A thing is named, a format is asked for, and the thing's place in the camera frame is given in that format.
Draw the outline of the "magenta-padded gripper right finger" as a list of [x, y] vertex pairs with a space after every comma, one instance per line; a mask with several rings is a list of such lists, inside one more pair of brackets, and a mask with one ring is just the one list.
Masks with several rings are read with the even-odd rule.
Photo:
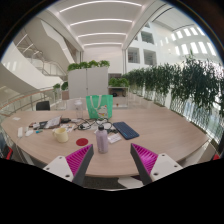
[[156, 154], [134, 143], [131, 144], [130, 153], [144, 185], [182, 169], [182, 167], [166, 153]]

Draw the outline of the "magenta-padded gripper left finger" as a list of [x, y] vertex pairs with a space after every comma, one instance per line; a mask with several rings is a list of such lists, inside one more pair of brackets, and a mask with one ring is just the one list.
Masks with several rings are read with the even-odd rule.
[[93, 145], [90, 144], [66, 157], [56, 157], [44, 170], [81, 186], [93, 154]]

